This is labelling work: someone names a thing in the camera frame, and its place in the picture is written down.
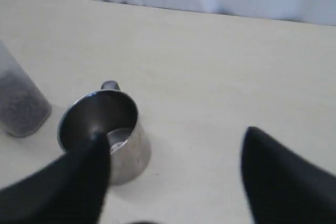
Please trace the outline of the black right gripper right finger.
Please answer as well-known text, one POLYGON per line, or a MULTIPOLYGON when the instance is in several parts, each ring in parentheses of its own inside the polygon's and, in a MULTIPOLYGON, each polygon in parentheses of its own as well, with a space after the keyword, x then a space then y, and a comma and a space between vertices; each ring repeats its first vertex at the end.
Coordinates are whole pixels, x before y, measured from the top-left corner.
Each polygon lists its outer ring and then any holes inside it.
POLYGON ((240 170, 254 223, 335 223, 335 176, 255 126, 240 170))

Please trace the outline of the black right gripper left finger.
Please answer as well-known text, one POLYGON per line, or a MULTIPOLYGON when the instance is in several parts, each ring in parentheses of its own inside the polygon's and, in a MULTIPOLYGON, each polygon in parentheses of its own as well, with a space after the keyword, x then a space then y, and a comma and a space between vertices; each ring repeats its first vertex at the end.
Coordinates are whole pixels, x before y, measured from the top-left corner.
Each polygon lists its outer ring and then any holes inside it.
POLYGON ((107 136, 1 189, 1 223, 98 223, 111 176, 107 136))

